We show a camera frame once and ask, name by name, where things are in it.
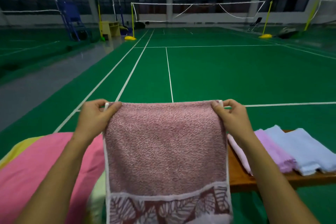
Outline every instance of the gray floor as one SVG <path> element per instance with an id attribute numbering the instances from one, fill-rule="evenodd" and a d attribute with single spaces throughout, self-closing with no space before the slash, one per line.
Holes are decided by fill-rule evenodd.
<path id="1" fill-rule="evenodd" d="M 97 63 L 124 42 L 99 42 L 78 55 L 58 61 L 0 86 L 0 131 L 20 119 L 52 94 Z"/>

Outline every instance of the pink cloth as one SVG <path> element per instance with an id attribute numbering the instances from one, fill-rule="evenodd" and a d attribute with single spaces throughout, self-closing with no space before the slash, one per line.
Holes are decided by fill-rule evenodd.
<path id="1" fill-rule="evenodd" d="M 60 156 L 73 133 L 55 133 L 33 143 L 0 170 L 0 223 L 12 223 Z M 104 171 L 102 135 L 86 150 L 66 223 L 82 223 L 90 193 Z"/>
<path id="2" fill-rule="evenodd" d="M 272 139 L 265 133 L 265 131 L 259 129 L 254 133 L 282 173 L 289 173 L 295 168 L 295 159 L 287 152 L 285 152 L 282 148 L 280 148 L 277 144 L 275 144 Z M 227 137 L 245 170 L 249 174 L 253 175 L 249 162 L 247 161 L 246 155 L 243 150 L 237 145 L 231 135 L 228 135 Z"/>
<path id="3" fill-rule="evenodd" d="M 210 101 L 123 103 L 105 131 L 107 223 L 229 223 L 227 143 Z"/>

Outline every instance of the light blue towel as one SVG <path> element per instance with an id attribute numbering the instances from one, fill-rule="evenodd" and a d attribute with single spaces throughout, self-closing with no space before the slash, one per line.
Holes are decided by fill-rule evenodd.
<path id="1" fill-rule="evenodd" d="M 335 154 L 313 139 L 304 129 L 298 128 L 285 133 L 275 125 L 266 129 L 265 132 L 276 144 L 295 158 L 295 169 L 302 175 L 314 174 L 317 169 L 326 172 L 336 169 Z"/>

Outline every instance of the finger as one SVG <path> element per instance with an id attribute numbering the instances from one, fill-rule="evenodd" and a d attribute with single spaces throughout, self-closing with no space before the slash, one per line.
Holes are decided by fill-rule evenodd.
<path id="1" fill-rule="evenodd" d="M 211 107 L 222 120 L 225 120 L 226 116 L 229 114 L 229 110 L 224 109 L 217 101 L 212 101 Z"/>
<path id="2" fill-rule="evenodd" d="M 105 103 L 107 103 L 108 101 L 106 99 L 96 99 L 96 100 L 92 100 L 90 101 L 90 103 L 94 104 L 97 107 L 101 107 L 104 106 Z"/>
<path id="3" fill-rule="evenodd" d="M 113 105 L 111 105 L 104 113 L 104 115 L 107 117 L 107 119 L 110 119 L 121 107 L 121 102 L 115 102 Z"/>
<path id="4" fill-rule="evenodd" d="M 226 99 L 223 101 L 223 106 L 231 106 L 232 108 L 238 106 L 239 103 L 233 99 Z"/>

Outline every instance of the brown wooden surface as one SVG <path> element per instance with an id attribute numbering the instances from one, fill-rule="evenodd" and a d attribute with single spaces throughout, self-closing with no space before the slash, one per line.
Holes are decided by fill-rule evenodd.
<path id="1" fill-rule="evenodd" d="M 302 176 L 296 171 L 285 174 L 290 184 L 296 189 L 299 187 L 336 183 L 336 173 L 317 172 L 313 175 Z M 253 176 L 249 175 L 239 158 L 229 144 L 229 178 L 230 192 L 257 191 L 257 183 Z"/>

